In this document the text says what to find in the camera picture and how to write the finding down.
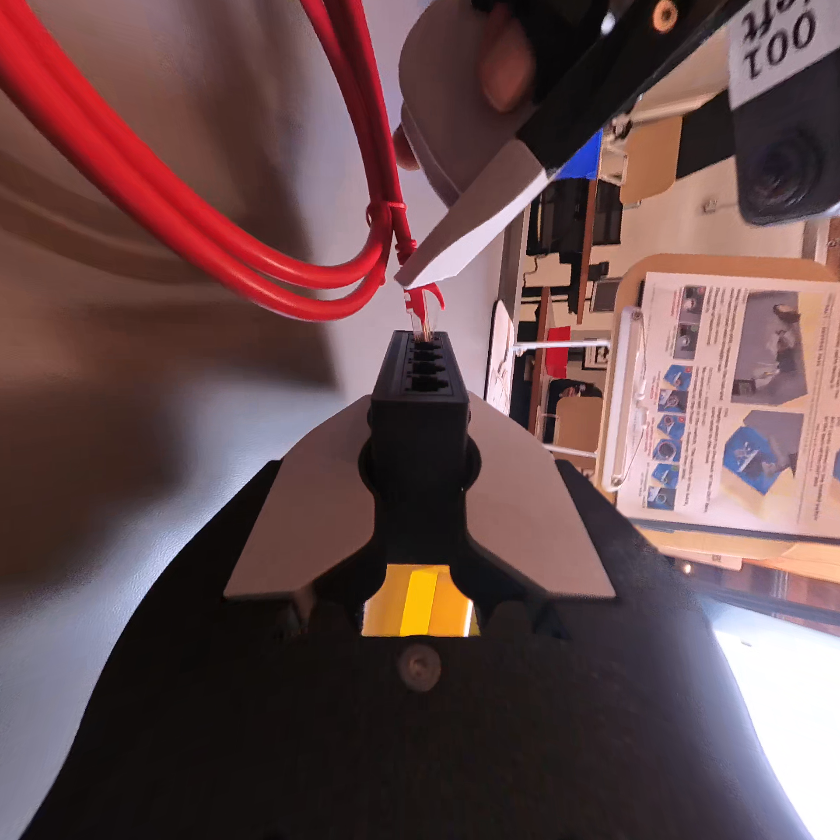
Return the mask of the white flat sheet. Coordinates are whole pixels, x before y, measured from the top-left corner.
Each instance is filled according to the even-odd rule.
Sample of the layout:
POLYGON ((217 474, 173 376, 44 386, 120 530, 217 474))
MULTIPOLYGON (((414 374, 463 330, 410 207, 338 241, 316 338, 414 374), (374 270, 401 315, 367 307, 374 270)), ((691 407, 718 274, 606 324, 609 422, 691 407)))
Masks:
POLYGON ((485 401, 506 416, 511 408, 513 368, 516 355, 513 346, 517 331, 504 301, 494 304, 488 348, 485 401))

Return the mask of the black ethernet switch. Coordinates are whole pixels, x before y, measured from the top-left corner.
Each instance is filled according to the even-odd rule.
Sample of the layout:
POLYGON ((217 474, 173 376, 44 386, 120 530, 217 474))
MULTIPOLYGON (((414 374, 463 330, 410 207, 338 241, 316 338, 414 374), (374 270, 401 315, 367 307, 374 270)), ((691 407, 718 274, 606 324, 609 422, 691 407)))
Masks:
POLYGON ((426 475, 462 480, 468 462, 469 396, 446 332, 429 340, 396 330, 375 380, 369 409, 374 457, 397 456, 426 475))

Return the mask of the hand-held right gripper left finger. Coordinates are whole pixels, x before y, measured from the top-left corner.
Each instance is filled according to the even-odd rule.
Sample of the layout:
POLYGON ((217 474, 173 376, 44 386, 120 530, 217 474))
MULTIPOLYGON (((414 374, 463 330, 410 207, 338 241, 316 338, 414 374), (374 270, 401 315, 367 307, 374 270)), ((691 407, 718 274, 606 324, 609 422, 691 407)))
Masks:
POLYGON ((224 589, 228 600, 300 593, 372 539, 375 501, 360 468, 370 406, 363 396, 287 452, 224 589))

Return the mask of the printed instruction sheet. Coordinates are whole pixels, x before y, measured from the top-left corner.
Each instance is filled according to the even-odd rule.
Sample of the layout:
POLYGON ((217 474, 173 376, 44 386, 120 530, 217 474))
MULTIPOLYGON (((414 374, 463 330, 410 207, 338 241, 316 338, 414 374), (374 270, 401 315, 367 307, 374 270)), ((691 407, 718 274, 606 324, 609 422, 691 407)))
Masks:
POLYGON ((838 282, 647 273, 646 527, 838 544, 838 282))

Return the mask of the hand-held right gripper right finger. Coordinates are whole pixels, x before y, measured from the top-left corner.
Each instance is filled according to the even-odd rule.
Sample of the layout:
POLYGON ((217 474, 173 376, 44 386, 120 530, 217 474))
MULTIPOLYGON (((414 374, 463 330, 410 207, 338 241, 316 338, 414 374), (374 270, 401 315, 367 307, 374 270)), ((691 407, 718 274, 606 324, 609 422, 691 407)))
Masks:
POLYGON ((468 396, 469 437, 480 458, 465 494, 468 535, 540 592, 615 599, 557 461, 525 428, 468 396))

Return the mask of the red plastic bin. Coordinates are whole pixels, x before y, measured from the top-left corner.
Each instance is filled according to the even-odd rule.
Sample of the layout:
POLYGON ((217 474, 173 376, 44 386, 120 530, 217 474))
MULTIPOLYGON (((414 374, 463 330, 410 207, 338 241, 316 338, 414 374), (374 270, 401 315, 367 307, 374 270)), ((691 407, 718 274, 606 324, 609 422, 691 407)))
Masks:
MULTIPOLYGON (((545 339, 549 342, 568 342, 571 340, 571 327, 553 327, 547 331, 545 339)), ((569 348, 548 348, 544 351, 545 373, 553 380, 564 380, 568 376, 569 348)))

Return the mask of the person's left hand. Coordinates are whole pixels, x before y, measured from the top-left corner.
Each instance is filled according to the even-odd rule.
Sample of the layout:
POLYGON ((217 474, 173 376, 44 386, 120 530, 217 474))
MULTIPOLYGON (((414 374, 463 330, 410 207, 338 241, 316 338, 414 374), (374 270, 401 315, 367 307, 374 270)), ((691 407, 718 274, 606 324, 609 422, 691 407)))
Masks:
MULTIPOLYGON (((486 9, 475 50, 475 80, 469 84, 470 96, 479 92, 488 109, 507 116, 522 108, 532 92, 537 60, 511 2, 488 2, 486 9)), ((408 58, 401 60, 400 87, 409 95, 406 112, 411 119, 416 118, 417 104, 430 99, 429 95, 420 93, 422 82, 443 79, 443 72, 434 70, 432 65, 444 52, 442 47, 420 49, 419 38, 415 38, 408 58)))

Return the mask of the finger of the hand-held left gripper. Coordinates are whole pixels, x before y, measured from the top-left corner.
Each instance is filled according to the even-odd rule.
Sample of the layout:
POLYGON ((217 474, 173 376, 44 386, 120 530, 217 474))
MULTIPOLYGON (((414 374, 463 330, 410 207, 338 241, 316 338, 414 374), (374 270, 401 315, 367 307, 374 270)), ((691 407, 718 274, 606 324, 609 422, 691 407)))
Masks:
POLYGON ((405 290, 456 277, 550 183, 519 139, 508 141, 395 274, 405 290))

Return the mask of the wooden chair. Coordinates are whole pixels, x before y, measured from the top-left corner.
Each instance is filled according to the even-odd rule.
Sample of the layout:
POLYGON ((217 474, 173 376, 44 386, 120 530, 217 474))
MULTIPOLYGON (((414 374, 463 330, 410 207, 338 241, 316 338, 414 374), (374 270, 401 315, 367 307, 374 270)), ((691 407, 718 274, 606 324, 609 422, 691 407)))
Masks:
POLYGON ((599 448, 603 399, 564 396, 554 411, 553 445, 595 453, 599 448))
POLYGON ((634 124, 625 144, 620 199, 627 207, 665 193, 675 182, 683 117, 634 124))

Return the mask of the blue plastic bin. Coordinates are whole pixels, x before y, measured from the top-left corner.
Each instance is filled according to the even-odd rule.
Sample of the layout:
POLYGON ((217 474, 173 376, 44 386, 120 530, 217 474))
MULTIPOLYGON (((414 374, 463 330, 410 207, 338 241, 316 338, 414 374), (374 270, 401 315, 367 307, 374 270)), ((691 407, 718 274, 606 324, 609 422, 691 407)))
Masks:
POLYGON ((603 129, 599 129, 591 138, 563 165, 555 181, 584 180, 596 181, 602 157, 603 129))

